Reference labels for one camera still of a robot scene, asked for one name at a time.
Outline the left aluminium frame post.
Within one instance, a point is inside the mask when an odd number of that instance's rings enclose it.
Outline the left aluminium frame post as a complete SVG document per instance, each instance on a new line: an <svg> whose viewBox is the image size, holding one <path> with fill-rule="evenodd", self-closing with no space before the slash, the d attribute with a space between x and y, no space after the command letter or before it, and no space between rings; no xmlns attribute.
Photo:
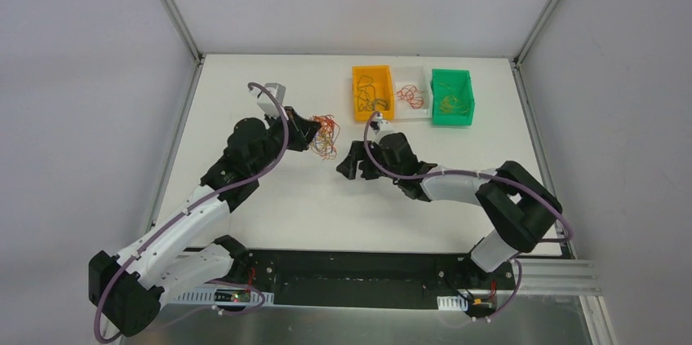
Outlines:
<svg viewBox="0 0 692 345"><path fill-rule="evenodd" d="M160 0L160 2L186 50L195 61L195 64L201 64L203 53L200 51L197 43L195 42L193 34L189 29L189 26L187 25L178 4L175 0Z"/></svg>

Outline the orange plastic bin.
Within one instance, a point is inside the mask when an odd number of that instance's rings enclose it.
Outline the orange plastic bin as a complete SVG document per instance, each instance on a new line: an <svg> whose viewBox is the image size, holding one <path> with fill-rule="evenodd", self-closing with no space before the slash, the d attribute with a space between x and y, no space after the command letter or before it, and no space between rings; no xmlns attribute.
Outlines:
<svg viewBox="0 0 692 345"><path fill-rule="evenodd" d="M388 65L352 67L353 116L356 122L366 122L377 111L387 120L394 119L393 79Z"/></svg>

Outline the right aluminium frame post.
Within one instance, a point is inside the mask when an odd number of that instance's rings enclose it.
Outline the right aluminium frame post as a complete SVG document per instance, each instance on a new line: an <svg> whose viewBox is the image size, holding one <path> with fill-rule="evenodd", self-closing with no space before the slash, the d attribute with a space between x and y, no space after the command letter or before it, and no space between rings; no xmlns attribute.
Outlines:
<svg viewBox="0 0 692 345"><path fill-rule="evenodd" d="M547 0L542 11L539 13L537 20L531 27L525 41L522 43L519 51L514 57L513 61L517 68L520 68L526 61L535 43L538 41L539 36L548 25L548 22L556 12L561 1L562 0Z"/></svg>

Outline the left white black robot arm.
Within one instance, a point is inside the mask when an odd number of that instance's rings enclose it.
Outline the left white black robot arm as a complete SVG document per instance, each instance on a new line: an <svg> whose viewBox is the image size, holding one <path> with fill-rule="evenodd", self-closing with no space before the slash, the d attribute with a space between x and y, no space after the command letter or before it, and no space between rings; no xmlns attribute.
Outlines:
<svg viewBox="0 0 692 345"><path fill-rule="evenodd" d="M244 118L227 139L222 156L201 177L176 213L116 254L100 251L88 264L88 297L96 306L95 336L106 317L120 335L143 331L160 310L184 292L208 281L252 281L250 251L229 235L185 258L190 243L227 218L258 187L259 179L286 150L309 149L319 122L284 108L287 119Z"/></svg>

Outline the aluminium frame post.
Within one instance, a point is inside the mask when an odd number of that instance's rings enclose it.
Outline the aluminium frame post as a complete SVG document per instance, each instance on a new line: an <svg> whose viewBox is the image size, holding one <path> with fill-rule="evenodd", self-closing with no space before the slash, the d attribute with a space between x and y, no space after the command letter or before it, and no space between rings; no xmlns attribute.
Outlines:
<svg viewBox="0 0 692 345"><path fill-rule="evenodd" d="M186 50L195 61L195 64L201 64L203 53L200 51L197 43L195 42L193 34L189 29L189 26L187 25L178 4L175 0L160 0L160 2Z"/></svg>
<svg viewBox="0 0 692 345"><path fill-rule="evenodd" d="M547 0L542 11L539 13L537 20L531 27L525 41L522 43L519 51L514 57L513 61L517 68L520 68L526 61L535 43L538 41L539 36L548 25L548 22L556 12L561 1L562 0Z"/></svg>

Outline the green plastic bin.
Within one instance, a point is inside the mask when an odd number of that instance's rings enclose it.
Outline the green plastic bin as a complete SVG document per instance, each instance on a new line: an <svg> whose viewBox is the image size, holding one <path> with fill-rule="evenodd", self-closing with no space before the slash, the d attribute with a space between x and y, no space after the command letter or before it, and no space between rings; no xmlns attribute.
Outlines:
<svg viewBox="0 0 692 345"><path fill-rule="evenodd" d="M432 70L432 124L435 126L471 126L475 98L468 70Z"/></svg>

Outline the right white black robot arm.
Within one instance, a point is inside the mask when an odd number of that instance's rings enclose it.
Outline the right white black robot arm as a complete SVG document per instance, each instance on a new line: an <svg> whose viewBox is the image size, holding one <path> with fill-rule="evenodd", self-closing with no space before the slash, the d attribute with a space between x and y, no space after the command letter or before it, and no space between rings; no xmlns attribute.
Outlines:
<svg viewBox="0 0 692 345"><path fill-rule="evenodd" d="M494 229L461 261L464 280L476 288L493 281L502 263L531 252L563 211L556 197L515 161L481 173L452 170L419 160L402 133L377 143L352 142L336 170L349 180L389 177L412 200L480 206Z"/></svg>

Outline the white plastic bin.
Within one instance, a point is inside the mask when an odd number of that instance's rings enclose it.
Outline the white plastic bin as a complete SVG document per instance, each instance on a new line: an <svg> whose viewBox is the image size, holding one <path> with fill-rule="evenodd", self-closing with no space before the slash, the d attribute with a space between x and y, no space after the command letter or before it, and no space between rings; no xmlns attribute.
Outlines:
<svg viewBox="0 0 692 345"><path fill-rule="evenodd" d="M432 70L427 65L391 66L396 120L432 116Z"/></svg>

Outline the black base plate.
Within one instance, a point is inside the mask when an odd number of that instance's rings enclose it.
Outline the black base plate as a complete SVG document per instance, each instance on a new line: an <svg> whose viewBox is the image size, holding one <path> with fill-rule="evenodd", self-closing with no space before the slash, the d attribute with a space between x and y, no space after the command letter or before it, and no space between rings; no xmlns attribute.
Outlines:
<svg viewBox="0 0 692 345"><path fill-rule="evenodd" d="M252 285L273 304L436 310L440 297L465 290L477 297L512 291L512 266L491 274L466 272L463 254L373 253L253 249L240 255L222 281Z"/></svg>

